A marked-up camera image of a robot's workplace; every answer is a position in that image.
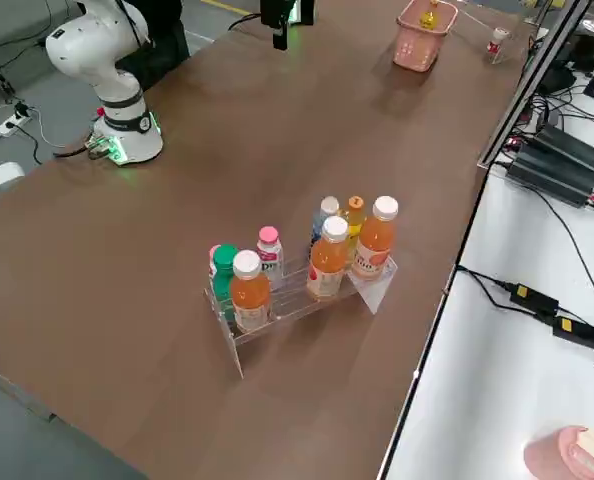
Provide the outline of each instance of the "clear acrylic rack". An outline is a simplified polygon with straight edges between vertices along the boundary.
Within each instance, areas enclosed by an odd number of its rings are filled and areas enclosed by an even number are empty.
[[[239,353],[237,352],[238,347],[269,333],[280,325],[286,325],[304,318],[311,313],[336,304],[340,300],[357,293],[363,298],[364,303],[374,315],[377,313],[377,309],[390,286],[390,282],[397,272],[397,264],[392,257],[389,257],[386,261],[381,275],[372,280],[360,279],[350,269],[347,269],[339,293],[330,299],[318,300],[306,290],[308,266],[309,260],[307,255],[284,263],[284,275],[281,281],[273,286],[270,294],[271,307],[269,322],[251,332],[243,333],[237,328],[232,320],[233,307],[230,300],[218,302],[210,286],[204,289],[204,294],[215,313],[235,365],[242,378],[244,378],[244,370],[239,359]]]

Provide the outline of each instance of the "brown table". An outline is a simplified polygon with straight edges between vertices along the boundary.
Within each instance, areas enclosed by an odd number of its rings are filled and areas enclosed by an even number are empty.
[[[50,162],[2,195],[0,373],[153,478],[374,478],[521,69],[460,35],[428,75],[392,65],[401,8],[322,0],[285,53],[247,25],[148,93],[159,158]],[[273,224],[297,252],[328,194],[400,201],[391,290],[245,345],[242,381],[208,249]]]

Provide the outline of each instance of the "table surface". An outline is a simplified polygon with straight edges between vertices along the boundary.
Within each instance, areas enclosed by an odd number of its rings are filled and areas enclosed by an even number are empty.
[[[586,81],[580,76],[578,84]],[[574,104],[594,113],[592,98],[576,94]],[[590,121],[567,118],[565,130],[594,146]],[[460,263],[529,285],[594,325],[594,290],[563,227],[537,195],[503,175],[500,167],[491,170]],[[549,201],[594,277],[594,212]],[[508,304],[508,294],[486,283]],[[530,317],[497,310],[463,273],[437,325],[388,479],[529,480],[528,442],[565,425],[594,428],[593,350],[553,337]]]
[[[429,74],[394,66],[401,9],[321,1],[287,52],[246,25],[148,92],[160,157],[54,161],[1,195],[0,374],[153,478],[374,477],[521,70],[458,34]],[[208,249],[272,224],[290,256],[328,194],[399,200],[391,290],[245,345],[242,381]]]

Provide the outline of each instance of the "pink container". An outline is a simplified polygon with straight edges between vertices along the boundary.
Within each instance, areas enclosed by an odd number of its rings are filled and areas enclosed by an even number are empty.
[[[539,480],[594,480],[594,443],[585,445],[580,437],[586,432],[584,427],[565,427],[529,444],[524,462],[530,473]]]
[[[427,30],[419,25],[419,18],[429,7],[429,0],[411,0],[397,17],[401,30],[397,37],[393,62],[416,72],[425,72],[432,66],[459,12],[454,5],[439,2],[434,10],[437,25],[434,30]]]

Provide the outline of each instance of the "black power supply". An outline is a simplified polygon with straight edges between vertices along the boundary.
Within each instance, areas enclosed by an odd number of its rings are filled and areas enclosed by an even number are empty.
[[[511,284],[510,301],[544,317],[554,317],[559,301],[521,283]]]
[[[568,317],[555,317],[553,335],[594,350],[594,327]]]

